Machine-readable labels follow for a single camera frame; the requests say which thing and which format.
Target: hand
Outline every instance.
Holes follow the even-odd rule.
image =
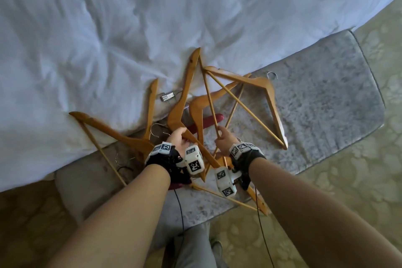
[[[185,127],[177,128],[166,140],[166,142],[172,143],[176,147],[176,150],[184,159],[186,148],[190,146],[190,142],[182,138],[182,134],[187,130]]]
[[[229,149],[232,147],[233,144],[240,143],[239,140],[228,131],[226,128],[222,126],[218,126],[218,129],[221,131],[221,136],[215,140],[216,146],[222,152],[222,155],[228,157],[229,156]]]

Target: white fabric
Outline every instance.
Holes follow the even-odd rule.
[[[159,78],[159,93],[180,88],[196,47],[205,64],[245,74],[391,1],[0,0],[0,190],[95,150],[70,111],[139,128],[150,82]],[[204,93],[199,72],[191,93]],[[158,102],[155,118],[168,108]]]

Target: floral carpet pattern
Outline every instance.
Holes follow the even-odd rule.
[[[402,0],[355,35],[383,95],[386,121],[372,135],[299,176],[343,202],[402,251]],[[274,216],[261,217],[275,267],[307,267]],[[76,228],[53,182],[0,193],[0,262],[41,267]],[[229,267],[270,267],[254,211],[236,208],[211,222]],[[163,250],[146,267],[160,267]]]

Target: person's left arm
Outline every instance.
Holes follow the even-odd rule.
[[[184,131],[168,139],[180,154],[188,147]],[[166,169],[148,165],[83,223],[48,267],[143,267],[169,185]]]

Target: person's right hand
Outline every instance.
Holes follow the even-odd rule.
[[[229,156],[229,149],[232,147],[233,144],[240,143],[239,140],[228,131],[226,128],[222,126],[218,126],[218,129],[221,131],[221,136],[215,140],[215,144],[217,148],[222,152],[222,155],[228,157]]]

